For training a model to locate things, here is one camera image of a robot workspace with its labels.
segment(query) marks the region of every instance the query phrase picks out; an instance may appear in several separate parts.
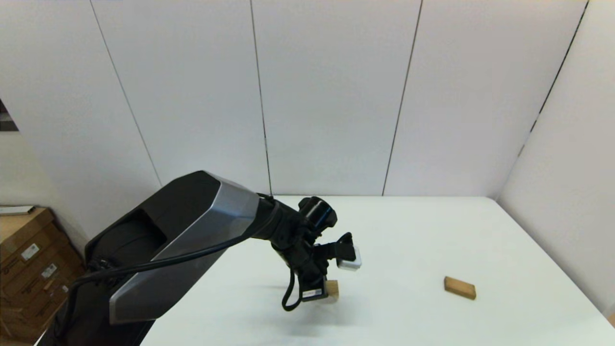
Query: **white label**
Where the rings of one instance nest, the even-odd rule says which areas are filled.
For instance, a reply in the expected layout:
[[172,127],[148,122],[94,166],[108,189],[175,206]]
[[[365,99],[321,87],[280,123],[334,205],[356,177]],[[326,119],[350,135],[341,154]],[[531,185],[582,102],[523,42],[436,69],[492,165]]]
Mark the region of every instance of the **white label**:
[[53,275],[53,273],[55,273],[56,269],[58,267],[56,267],[55,264],[50,264],[49,267],[47,267],[47,269],[43,270],[41,275],[43,278],[48,279],[50,276]]
[[32,210],[34,210],[34,206],[0,207],[0,215],[28,215]]
[[312,289],[310,291],[303,291],[303,297],[304,298],[309,298],[309,297],[314,297],[314,296],[319,296],[322,294],[322,289],[318,288],[318,289]]
[[28,248],[22,252],[23,259],[29,260],[30,258],[32,258],[32,256],[36,255],[38,250],[40,250],[39,247],[36,244],[32,243],[32,245],[28,246]]

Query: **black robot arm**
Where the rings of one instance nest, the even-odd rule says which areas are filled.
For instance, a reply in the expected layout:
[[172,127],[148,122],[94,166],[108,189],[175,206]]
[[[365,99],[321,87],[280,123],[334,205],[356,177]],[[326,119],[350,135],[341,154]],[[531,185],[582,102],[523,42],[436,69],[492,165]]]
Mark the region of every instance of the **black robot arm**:
[[[360,266],[350,233],[315,244],[336,221],[318,197],[303,199],[296,211],[203,171],[177,178],[88,243],[87,273],[39,345],[139,345],[228,247],[249,238],[269,240],[290,268],[286,311],[325,298],[328,260]],[[295,275],[300,297],[287,305]]]

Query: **black cable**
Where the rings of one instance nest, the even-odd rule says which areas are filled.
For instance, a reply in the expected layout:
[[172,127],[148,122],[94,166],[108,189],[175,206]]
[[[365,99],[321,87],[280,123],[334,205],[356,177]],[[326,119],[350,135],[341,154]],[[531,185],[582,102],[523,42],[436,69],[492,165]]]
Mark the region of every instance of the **black cable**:
[[303,299],[303,290],[301,285],[301,279],[299,279],[299,299],[293,305],[286,305],[288,303],[288,298],[290,298],[290,294],[293,292],[293,287],[295,287],[295,272],[293,269],[290,269],[290,282],[288,283],[288,288],[286,288],[286,293],[282,298],[282,308],[286,311],[293,311],[296,307],[301,303],[301,299]]
[[207,255],[216,253],[218,251],[227,249],[233,245],[237,245],[241,243],[242,241],[249,239],[253,235],[257,234],[265,227],[269,226],[269,224],[274,220],[277,214],[277,211],[279,210],[280,203],[274,200],[272,196],[263,195],[261,193],[259,193],[258,195],[272,201],[274,203],[274,208],[269,214],[269,216],[267,217],[267,219],[263,222],[263,224],[260,227],[255,228],[254,230],[250,232],[245,232],[244,234],[237,236],[233,239],[223,241],[220,244],[210,246],[205,249],[198,250],[198,251],[189,252],[187,254],[177,255],[177,256],[166,258],[166,259],[155,260],[155,261],[140,263],[136,265],[128,265],[128,266],[119,267],[115,269],[103,270],[100,272],[94,272],[94,273],[84,275],[78,278],[77,280],[75,280],[75,282],[73,282],[71,289],[68,293],[68,300],[66,302],[66,312],[64,314],[64,318],[62,319],[59,330],[54,333],[55,336],[62,337],[64,333],[66,332],[66,330],[68,329],[68,325],[73,319],[74,306],[77,302],[77,292],[79,290],[79,287],[81,287],[82,285],[93,282],[93,281],[117,278],[120,276],[129,275],[129,274],[135,274],[135,273],[146,272],[148,270],[154,270],[154,269],[158,269],[162,267],[168,267],[169,265],[180,264],[183,262],[187,262],[189,260],[194,260],[194,259],[197,259],[203,256],[207,256]]

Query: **white tabletop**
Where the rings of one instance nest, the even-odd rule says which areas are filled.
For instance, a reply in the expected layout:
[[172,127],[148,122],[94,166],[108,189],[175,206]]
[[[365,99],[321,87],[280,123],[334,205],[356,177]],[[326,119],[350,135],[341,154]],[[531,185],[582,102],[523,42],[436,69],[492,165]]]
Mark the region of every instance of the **white tabletop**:
[[[300,197],[282,196],[295,207]],[[327,197],[363,267],[329,266],[339,300],[282,310],[288,268],[266,241],[229,249],[143,345],[615,345],[615,329],[487,198]],[[476,285],[472,301],[444,276]]]

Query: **small wooden block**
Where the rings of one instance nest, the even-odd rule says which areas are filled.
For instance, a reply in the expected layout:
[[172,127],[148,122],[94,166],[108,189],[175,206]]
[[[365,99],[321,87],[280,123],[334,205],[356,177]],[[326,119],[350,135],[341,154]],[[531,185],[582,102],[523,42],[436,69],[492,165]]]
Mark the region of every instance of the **small wooden block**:
[[611,317],[607,318],[609,322],[615,327],[615,313],[611,315]]
[[339,298],[339,287],[337,280],[327,280],[325,282],[325,286],[327,288],[327,294],[329,297],[333,297],[335,299]]
[[474,287],[473,284],[465,283],[461,280],[453,279],[448,276],[444,277],[444,289],[458,296],[472,300],[476,299],[476,287]]

